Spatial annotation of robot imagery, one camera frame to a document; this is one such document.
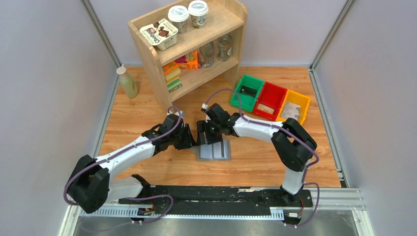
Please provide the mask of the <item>white credit card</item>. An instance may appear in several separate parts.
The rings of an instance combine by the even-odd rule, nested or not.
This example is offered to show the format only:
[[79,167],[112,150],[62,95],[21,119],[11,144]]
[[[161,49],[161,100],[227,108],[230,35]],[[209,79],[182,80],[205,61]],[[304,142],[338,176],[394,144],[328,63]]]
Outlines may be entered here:
[[301,106],[291,102],[286,102],[284,105],[284,110],[288,109],[297,109],[300,112]]
[[299,115],[300,115],[300,113],[297,109],[288,109],[288,110],[283,110],[281,112],[280,117],[284,120],[286,120],[288,118],[294,118],[295,120],[298,120]]

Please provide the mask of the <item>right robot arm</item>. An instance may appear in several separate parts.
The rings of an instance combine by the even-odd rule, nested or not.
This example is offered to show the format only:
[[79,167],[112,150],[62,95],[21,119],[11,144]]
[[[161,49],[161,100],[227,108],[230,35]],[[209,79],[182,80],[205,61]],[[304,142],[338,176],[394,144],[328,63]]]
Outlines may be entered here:
[[281,188],[293,196],[300,192],[317,143],[296,119],[264,121],[240,113],[231,115],[217,103],[203,104],[202,111],[206,114],[203,128],[209,144],[220,142],[224,135],[271,143],[286,167]]

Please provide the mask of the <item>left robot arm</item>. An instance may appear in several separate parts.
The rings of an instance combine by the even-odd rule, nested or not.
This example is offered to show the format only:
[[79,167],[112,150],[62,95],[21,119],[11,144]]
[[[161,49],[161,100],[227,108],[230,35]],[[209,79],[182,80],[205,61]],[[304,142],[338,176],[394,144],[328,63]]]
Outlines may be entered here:
[[82,156],[64,187],[64,199],[70,205],[79,205],[86,213],[93,213],[107,202],[138,197],[146,184],[140,176],[114,178],[170,146],[182,150],[195,144],[189,124],[178,113],[170,113],[162,124],[116,151],[95,158]]

